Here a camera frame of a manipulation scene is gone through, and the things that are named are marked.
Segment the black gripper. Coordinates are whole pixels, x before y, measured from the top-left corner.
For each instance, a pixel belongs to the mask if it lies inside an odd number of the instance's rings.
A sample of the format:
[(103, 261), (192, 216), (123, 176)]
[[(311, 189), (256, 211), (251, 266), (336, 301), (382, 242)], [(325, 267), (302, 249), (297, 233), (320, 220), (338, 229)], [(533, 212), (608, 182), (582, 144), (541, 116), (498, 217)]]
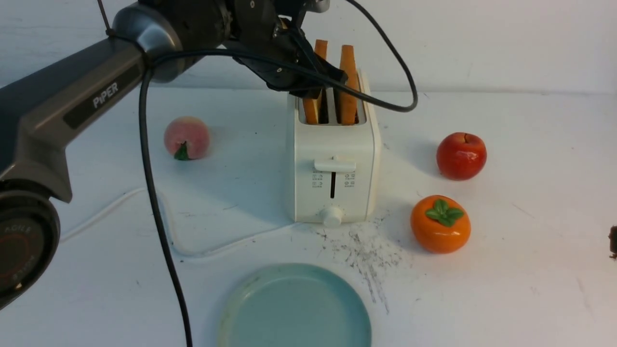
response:
[(295, 64), (320, 76), (313, 79), (265, 62), (235, 59), (260, 77), (269, 89), (317, 99), (322, 90), (330, 87), (324, 81), (348, 81), (343, 70), (326, 60), (328, 41), (317, 39), (311, 45), (301, 29), (306, 13), (327, 11), (328, 0), (228, 0), (227, 4), (233, 9), (233, 31), (223, 44), (225, 48)]

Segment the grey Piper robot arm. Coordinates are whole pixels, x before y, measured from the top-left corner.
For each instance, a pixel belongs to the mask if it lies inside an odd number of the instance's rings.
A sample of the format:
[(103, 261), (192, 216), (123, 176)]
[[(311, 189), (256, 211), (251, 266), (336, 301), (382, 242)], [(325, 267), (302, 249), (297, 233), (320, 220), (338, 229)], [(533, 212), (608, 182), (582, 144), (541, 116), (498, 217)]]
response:
[(1, 89), (1, 307), (48, 268), (60, 223), (50, 199), (70, 202), (66, 147), (121, 101), (168, 53), (224, 46), (274, 64), (236, 61), (268, 88), (317, 98), (323, 83), (281, 63), (342, 82), (301, 29), (328, 0), (139, 0), (121, 9), (107, 37)]

